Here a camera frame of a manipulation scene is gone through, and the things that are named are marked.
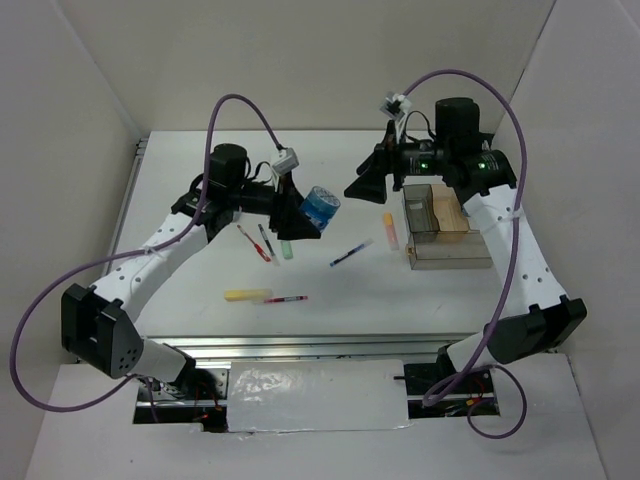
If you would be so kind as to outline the blue gel pen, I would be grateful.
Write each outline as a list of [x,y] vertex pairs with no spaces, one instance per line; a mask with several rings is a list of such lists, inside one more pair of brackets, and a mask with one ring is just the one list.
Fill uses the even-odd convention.
[[361,252],[362,250],[368,248],[369,246],[371,246],[374,243],[373,239],[367,239],[363,242],[361,242],[360,244],[358,244],[357,246],[351,248],[350,250],[348,250],[346,253],[342,254],[341,256],[339,256],[338,258],[332,260],[329,263],[329,266],[331,268],[337,266],[338,264],[344,262],[345,260],[351,258],[352,256],[354,256],[355,254]]

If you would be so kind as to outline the red gel pen horizontal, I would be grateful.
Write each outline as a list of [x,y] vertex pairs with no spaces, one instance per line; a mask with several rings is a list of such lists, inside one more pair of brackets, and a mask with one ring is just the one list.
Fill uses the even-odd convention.
[[301,301],[306,301],[308,299],[309,297],[306,295],[294,295],[294,296],[284,296],[284,297],[260,298],[257,300],[253,300],[252,303],[256,305],[281,304],[281,303],[301,302]]

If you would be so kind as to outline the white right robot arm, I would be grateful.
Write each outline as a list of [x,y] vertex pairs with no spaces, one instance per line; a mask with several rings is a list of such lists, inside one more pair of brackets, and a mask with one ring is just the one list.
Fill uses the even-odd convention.
[[507,157],[488,148],[489,137],[479,129],[479,106],[464,97],[439,100],[434,137],[407,141],[402,129],[410,106],[400,94],[383,101],[381,110],[390,118],[383,140],[344,194],[383,204],[388,176],[396,191],[408,176],[439,176],[479,230],[508,291],[499,299],[498,320],[439,352],[438,384],[457,392],[469,383],[470,368],[506,365],[560,346],[586,318],[587,308],[582,299],[567,295],[544,259],[518,201],[522,183]]

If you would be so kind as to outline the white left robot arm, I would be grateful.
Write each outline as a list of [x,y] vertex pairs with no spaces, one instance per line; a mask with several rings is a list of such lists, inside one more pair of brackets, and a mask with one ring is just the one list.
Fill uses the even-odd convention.
[[144,376],[161,382],[176,399],[189,397],[204,374],[185,352],[143,338],[134,324],[160,287],[203,250],[235,213],[266,215],[278,239],[317,239],[320,231],[301,212],[303,198],[292,171],[298,158],[281,147],[270,163],[276,182],[249,178],[247,151],[219,144],[208,171],[198,175],[172,206],[162,225],[123,262],[88,287],[73,284],[61,299],[63,348],[112,379]]

